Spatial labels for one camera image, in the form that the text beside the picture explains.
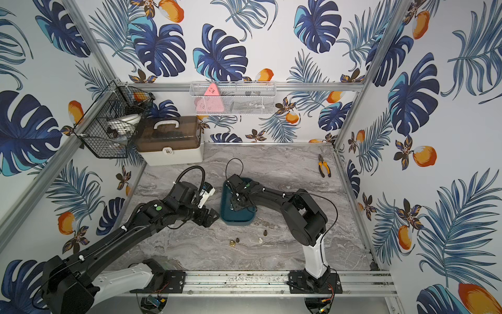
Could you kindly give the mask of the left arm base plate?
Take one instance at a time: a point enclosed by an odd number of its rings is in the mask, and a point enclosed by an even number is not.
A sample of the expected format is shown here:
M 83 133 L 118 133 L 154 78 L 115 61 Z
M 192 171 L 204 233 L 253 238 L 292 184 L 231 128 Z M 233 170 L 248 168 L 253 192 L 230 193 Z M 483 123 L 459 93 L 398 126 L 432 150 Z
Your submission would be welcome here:
M 131 290 L 130 293 L 138 294 L 181 294 L 184 289 L 186 272 L 167 270 L 155 273 L 152 281 L 142 289 Z

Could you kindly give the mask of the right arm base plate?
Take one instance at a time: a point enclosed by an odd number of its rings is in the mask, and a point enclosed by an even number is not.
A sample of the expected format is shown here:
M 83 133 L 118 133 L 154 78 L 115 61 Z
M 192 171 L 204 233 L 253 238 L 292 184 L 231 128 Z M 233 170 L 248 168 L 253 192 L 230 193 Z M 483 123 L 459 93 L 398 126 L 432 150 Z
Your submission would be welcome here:
M 343 288 L 337 272 L 327 270 L 324 275 L 316 279 L 306 270 L 291 271 L 286 284 L 291 294 L 342 294 Z

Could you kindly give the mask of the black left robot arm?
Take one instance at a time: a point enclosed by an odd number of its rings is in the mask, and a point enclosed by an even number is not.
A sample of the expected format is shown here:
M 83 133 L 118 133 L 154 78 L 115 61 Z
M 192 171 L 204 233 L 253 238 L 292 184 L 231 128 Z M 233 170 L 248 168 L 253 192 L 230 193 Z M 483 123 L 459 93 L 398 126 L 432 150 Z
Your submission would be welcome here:
M 116 272 L 106 272 L 106 268 L 138 243 L 178 221 L 211 226 L 219 214 L 205 202 L 214 192 L 209 183 L 197 188 L 178 182 L 163 200 L 139 204 L 121 227 L 96 244 L 66 259 L 50 259 L 44 265 L 41 285 L 46 308 L 51 313 L 86 313 L 99 302 L 126 292 L 181 292 L 184 272 L 170 274 L 153 259 Z

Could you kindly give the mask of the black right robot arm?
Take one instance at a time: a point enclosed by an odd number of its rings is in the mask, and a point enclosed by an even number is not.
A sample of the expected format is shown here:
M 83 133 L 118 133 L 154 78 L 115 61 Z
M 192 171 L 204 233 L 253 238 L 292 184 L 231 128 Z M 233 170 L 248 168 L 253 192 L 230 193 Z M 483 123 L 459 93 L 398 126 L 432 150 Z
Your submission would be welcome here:
M 246 182 L 236 174 L 226 180 L 226 186 L 235 210 L 262 206 L 280 213 L 291 235 L 303 246 L 305 272 L 313 279 L 328 275 L 329 266 L 324 258 L 328 218 L 307 191 L 282 192 L 257 181 Z

